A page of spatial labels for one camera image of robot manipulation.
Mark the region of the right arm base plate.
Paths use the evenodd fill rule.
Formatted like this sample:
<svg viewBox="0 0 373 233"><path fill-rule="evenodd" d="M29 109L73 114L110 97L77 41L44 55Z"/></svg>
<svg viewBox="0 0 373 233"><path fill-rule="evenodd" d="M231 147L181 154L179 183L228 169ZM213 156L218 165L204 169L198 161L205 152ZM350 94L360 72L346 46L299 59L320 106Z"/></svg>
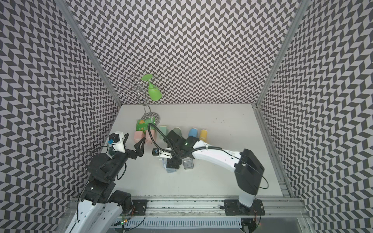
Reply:
<svg viewBox="0 0 373 233"><path fill-rule="evenodd" d="M254 199L251 207L246 207L238 200L224 200L224 211L227 216L264 216L262 200Z"/></svg>

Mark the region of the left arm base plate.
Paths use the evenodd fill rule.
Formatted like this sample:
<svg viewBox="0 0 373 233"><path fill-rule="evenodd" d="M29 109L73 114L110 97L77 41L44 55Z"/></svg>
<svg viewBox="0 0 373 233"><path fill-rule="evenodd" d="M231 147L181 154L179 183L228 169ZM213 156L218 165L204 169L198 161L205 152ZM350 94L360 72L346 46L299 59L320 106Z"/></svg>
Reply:
<svg viewBox="0 0 373 233"><path fill-rule="evenodd" d="M147 206L148 200L146 199L132 200L132 209L134 210L132 216L145 216Z"/></svg>

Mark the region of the grey transparent tray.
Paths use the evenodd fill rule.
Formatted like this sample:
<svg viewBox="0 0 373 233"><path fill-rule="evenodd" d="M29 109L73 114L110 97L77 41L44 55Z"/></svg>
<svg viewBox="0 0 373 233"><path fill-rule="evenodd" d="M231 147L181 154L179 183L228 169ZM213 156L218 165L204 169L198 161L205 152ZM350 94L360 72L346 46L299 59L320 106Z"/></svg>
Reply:
<svg viewBox="0 0 373 233"><path fill-rule="evenodd" d="M185 170L190 170L190 169L193 169L194 168L194 162L193 162L193 159L189 158L189 159L184 159L183 160L183 167Z"/></svg>

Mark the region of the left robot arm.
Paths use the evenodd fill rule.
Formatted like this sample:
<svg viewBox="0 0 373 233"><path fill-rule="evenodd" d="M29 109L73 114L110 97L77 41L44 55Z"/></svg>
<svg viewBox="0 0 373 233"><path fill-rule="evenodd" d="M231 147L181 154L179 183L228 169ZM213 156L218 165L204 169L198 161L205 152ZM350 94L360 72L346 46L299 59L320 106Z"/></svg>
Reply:
<svg viewBox="0 0 373 233"><path fill-rule="evenodd" d="M64 230L66 233L106 233L121 215L125 215L125 220L146 215L147 200L132 201L130 193L114 189L115 181L121 178L119 172L126 171L128 159L144 154L145 138L130 150L125 146L128 137L123 132L110 134L108 147L114 154L98 153L91 159L88 182L79 195L76 213Z"/></svg>

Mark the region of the light blue pencil sharpener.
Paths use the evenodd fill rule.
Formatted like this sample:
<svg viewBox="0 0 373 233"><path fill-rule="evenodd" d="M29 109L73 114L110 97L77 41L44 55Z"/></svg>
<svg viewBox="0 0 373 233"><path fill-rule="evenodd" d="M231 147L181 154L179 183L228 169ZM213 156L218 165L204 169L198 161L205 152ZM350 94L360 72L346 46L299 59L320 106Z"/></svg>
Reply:
<svg viewBox="0 0 373 233"><path fill-rule="evenodd" d="M162 161L163 161L163 167L164 167L164 169L166 170L167 173L174 173L174 172L177 172L177 169L174 169L174 168L168 168L168 167L167 167L167 164L168 164L168 159L167 159L167 158L163 158Z"/></svg>

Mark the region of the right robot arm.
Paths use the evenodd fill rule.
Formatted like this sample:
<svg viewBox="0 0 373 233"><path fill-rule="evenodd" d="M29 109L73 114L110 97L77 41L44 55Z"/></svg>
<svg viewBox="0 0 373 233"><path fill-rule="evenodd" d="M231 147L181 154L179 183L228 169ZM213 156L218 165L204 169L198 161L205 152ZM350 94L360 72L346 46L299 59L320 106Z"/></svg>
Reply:
<svg viewBox="0 0 373 233"><path fill-rule="evenodd" d="M241 189L239 203L248 208L252 206L261 188L265 169L251 150L225 150L205 143L197 137L190 136L185 139L174 131L170 131L163 141L168 147L153 149L152 155L168 159L169 168L177 169L183 159L191 158L227 169L235 174L237 185Z"/></svg>

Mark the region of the mint green pencil sharpener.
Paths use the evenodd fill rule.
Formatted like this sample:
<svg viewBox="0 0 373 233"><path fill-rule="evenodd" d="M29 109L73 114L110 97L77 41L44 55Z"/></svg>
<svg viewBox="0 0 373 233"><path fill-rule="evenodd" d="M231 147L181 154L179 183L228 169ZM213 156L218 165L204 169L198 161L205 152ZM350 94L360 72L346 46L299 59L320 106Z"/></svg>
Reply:
<svg viewBox="0 0 373 233"><path fill-rule="evenodd" d="M159 126L158 127L160 130L160 137L163 138L164 136L167 136L168 134L168 127L167 126Z"/></svg>

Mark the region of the yellow pencil sharpener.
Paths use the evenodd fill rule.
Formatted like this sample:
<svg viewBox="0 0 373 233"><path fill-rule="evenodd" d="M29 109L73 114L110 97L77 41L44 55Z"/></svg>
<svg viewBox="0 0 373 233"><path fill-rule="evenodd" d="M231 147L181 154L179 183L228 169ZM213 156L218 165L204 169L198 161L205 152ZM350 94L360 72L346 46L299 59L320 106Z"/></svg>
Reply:
<svg viewBox="0 0 373 233"><path fill-rule="evenodd" d="M199 139L202 140L203 142L207 142L207 136L208 136L207 130L202 129L201 132L200 132Z"/></svg>

